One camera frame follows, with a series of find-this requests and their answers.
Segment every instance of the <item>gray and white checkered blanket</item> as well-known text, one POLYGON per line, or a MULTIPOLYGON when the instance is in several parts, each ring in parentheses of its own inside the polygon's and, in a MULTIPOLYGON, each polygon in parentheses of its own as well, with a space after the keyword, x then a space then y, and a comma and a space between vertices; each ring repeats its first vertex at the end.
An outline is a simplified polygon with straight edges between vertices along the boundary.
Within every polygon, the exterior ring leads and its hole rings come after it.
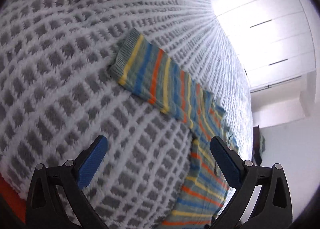
POLYGON ((0 26, 0 172, 21 198, 37 163, 61 165, 102 134, 110 150, 84 192, 108 226, 150 228, 170 212, 191 134, 110 80, 133 27, 213 92, 246 158, 248 85, 210 0, 7 0, 0 26))

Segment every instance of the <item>plush bedspread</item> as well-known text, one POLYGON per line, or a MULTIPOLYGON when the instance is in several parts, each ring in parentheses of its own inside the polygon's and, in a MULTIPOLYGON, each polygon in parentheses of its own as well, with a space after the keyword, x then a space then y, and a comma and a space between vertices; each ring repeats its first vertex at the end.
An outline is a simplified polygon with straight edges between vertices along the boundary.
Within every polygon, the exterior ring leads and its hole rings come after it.
POLYGON ((214 94, 247 158, 248 85, 210 0, 7 0, 0 26, 0 172, 21 198, 37 163, 74 159, 102 134, 110 150, 85 190, 99 215, 110 228, 149 228, 169 214, 191 134, 110 80, 133 27, 214 94))

